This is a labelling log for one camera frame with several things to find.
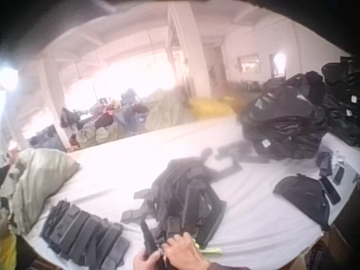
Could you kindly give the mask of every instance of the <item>fluorescent light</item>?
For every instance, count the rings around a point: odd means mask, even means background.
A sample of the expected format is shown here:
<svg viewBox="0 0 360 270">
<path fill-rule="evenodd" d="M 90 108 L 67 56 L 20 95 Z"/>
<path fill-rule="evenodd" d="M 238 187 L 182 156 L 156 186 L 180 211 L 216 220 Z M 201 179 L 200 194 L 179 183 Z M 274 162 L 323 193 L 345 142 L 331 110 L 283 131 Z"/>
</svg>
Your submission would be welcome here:
<svg viewBox="0 0 360 270">
<path fill-rule="evenodd" d="M 3 88 L 13 91 L 17 87 L 18 82 L 19 76 L 17 70 L 10 67 L 4 67 L 0 70 L 0 84 Z"/>
</svg>

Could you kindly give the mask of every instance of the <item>concrete pillar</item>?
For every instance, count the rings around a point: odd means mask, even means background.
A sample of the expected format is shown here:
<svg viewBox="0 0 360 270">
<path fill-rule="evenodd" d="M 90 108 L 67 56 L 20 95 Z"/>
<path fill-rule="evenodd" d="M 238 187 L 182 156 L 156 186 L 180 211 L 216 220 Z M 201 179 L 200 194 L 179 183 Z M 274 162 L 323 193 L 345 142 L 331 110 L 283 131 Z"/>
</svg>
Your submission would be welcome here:
<svg viewBox="0 0 360 270">
<path fill-rule="evenodd" d="M 16 112 L 13 111 L 11 106 L 6 106 L 3 114 L 6 119 L 7 127 L 11 133 L 11 137 L 17 143 L 17 149 L 21 151 L 28 148 L 30 144 L 23 136 L 23 131 L 21 130 L 20 124 L 17 120 Z"/>
<path fill-rule="evenodd" d="M 197 97 L 211 97 L 208 68 L 194 13 L 187 1 L 170 2 L 169 27 L 175 26 L 181 49 L 187 59 L 193 91 Z"/>
<path fill-rule="evenodd" d="M 166 50 L 166 54 L 168 55 L 168 61 L 171 64 L 171 67 L 173 69 L 173 73 L 175 76 L 175 83 L 178 86 L 181 84 L 181 77 L 180 77 L 179 71 L 176 69 L 173 51 L 172 51 L 171 47 L 167 47 L 165 50 Z"/>
<path fill-rule="evenodd" d="M 0 151 L 1 151 L 2 155 L 5 155 L 7 153 L 7 151 L 8 151 L 7 140 L 5 139 L 4 130 L 5 130 L 5 127 L 1 126 L 1 130 L 0 130 Z"/>
<path fill-rule="evenodd" d="M 65 106 L 65 96 L 57 69 L 57 62 L 53 56 L 44 56 L 38 61 L 38 74 L 46 105 L 54 119 L 55 130 L 64 148 L 69 149 L 69 138 L 65 130 L 60 127 L 61 112 Z"/>
</svg>

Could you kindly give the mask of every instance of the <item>white tablecloth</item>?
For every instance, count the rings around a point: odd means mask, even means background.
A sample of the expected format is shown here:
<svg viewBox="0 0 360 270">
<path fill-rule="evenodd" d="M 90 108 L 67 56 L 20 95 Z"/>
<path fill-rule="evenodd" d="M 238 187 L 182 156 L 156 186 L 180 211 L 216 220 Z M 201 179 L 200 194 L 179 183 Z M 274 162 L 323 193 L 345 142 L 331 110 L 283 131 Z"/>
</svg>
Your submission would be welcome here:
<svg viewBox="0 0 360 270">
<path fill-rule="evenodd" d="M 142 200 L 134 200 L 133 194 L 151 187 L 171 159 L 199 156 L 206 147 L 216 151 L 220 146 L 241 139 L 241 127 L 236 124 L 235 117 L 227 117 L 146 133 L 72 153 L 70 155 L 81 164 L 80 171 L 46 201 L 39 221 L 26 240 L 52 263 L 65 269 L 86 269 L 61 259 L 39 237 L 51 206 L 66 199 L 91 214 L 119 222 L 123 211 L 141 206 Z M 330 134 L 324 137 L 323 144 L 340 151 L 360 172 L 359 150 Z M 207 162 L 214 169 L 230 164 L 230 159 L 216 161 L 214 156 Z M 322 231 L 318 224 L 272 191 L 284 177 L 302 173 L 318 178 L 319 170 L 313 159 L 272 160 L 268 164 L 242 163 L 241 166 L 241 172 L 213 184 L 219 197 L 227 202 L 227 209 L 208 246 L 221 248 L 223 255 L 210 259 L 228 266 L 277 269 L 313 244 Z M 336 188 L 341 202 L 331 206 L 330 224 L 354 190 L 351 180 L 344 179 Z M 154 220 L 148 224 L 156 226 Z M 132 269 L 132 260 L 143 245 L 140 227 L 125 225 L 123 236 L 131 245 L 125 255 L 125 265 L 120 269 Z"/>
</svg>

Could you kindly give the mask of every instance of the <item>fabric bundle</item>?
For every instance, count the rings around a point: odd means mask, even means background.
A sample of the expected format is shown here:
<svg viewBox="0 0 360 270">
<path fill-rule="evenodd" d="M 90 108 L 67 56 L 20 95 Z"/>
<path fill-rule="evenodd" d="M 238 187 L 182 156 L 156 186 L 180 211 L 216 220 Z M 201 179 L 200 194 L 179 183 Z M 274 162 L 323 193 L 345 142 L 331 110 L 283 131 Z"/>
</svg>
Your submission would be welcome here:
<svg viewBox="0 0 360 270">
<path fill-rule="evenodd" d="M 244 137 L 268 158 L 315 157 L 327 128 L 324 109 L 312 102 L 322 100 L 322 88 L 322 77 L 312 71 L 265 89 L 239 115 Z"/>
<path fill-rule="evenodd" d="M 360 60 L 342 57 L 340 63 L 326 64 L 322 73 L 330 132 L 350 146 L 360 146 Z"/>
<path fill-rule="evenodd" d="M 121 221 L 139 223 L 150 215 L 159 222 L 152 230 L 157 244 L 175 234 L 188 232 L 205 247 L 226 209 L 226 202 L 220 200 L 210 184 L 239 171 L 228 168 L 217 172 L 206 167 L 204 161 L 211 153 L 211 149 L 207 149 L 201 158 L 172 160 L 150 190 L 135 193 L 134 198 L 145 199 L 144 203 L 138 210 L 123 212 Z"/>
<path fill-rule="evenodd" d="M 38 220 L 46 198 L 78 169 L 74 159 L 58 150 L 22 151 L 0 190 L 0 196 L 9 199 L 14 214 L 12 231 L 27 234 Z"/>
</svg>

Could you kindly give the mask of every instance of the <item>human hand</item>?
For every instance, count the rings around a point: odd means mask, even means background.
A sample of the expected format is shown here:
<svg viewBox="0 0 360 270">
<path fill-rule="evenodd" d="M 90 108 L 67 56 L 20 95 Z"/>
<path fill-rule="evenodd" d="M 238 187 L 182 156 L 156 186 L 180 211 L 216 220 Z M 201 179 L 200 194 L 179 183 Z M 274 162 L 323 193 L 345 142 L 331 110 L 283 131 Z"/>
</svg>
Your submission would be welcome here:
<svg viewBox="0 0 360 270">
<path fill-rule="evenodd" d="M 210 262 L 197 250 L 191 236 L 175 235 L 162 245 L 170 264 L 179 270 L 207 270 Z"/>
<path fill-rule="evenodd" d="M 143 247 L 139 254 L 137 254 L 137 256 L 134 258 L 133 268 L 134 270 L 155 270 L 155 264 L 160 259 L 160 257 L 160 251 L 156 251 L 152 253 L 146 260 L 146 252 L 145 248 Z"/>
</svg>

